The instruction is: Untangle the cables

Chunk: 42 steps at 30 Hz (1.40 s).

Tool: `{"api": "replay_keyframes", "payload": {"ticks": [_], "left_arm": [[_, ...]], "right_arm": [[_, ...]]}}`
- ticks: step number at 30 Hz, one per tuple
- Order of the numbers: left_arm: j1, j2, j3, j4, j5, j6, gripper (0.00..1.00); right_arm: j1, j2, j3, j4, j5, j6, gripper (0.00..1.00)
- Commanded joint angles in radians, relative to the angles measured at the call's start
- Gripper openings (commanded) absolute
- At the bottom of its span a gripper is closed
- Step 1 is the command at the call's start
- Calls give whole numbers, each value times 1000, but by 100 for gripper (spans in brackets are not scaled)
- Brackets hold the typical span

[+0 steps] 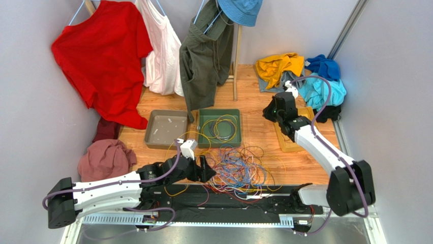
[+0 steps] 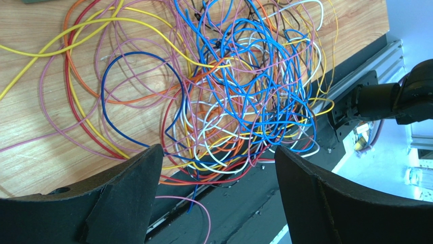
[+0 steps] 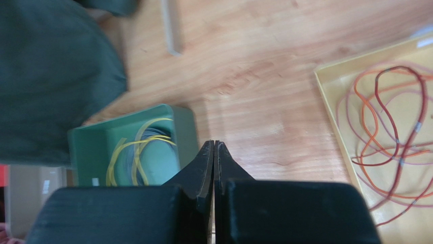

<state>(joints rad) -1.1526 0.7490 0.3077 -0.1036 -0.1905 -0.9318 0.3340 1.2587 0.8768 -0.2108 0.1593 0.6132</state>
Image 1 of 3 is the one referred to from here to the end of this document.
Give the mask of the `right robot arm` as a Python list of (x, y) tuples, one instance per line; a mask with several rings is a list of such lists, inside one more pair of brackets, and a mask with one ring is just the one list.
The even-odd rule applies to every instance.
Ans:
[(277, 93), (263, 109), (263, 117), (277, 124), (282, 134), (305, 149), (329, 176), (327, 185), (303, 184), (291, 196), (296, 208), (327, 207), (338, 216), (355, 214), (375, 203), (372, 168), (365, 160), (355, 161), (326, 140), (312, 121), (298, 114), (291, 92)]

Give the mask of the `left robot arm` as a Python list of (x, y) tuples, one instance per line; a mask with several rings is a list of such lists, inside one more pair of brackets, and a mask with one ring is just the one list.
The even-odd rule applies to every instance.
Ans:
[(162, 186), (183, 179), (206, 183), (215, 175), (216, 171), (204, 156), (194, 160), (177, 155), (114, 178), (92, 182), (72, 182), (70, 177), (63, 178), (43, 200), (48, 228), (62, 228), (97, 212), (142, 208), (153, 191)]

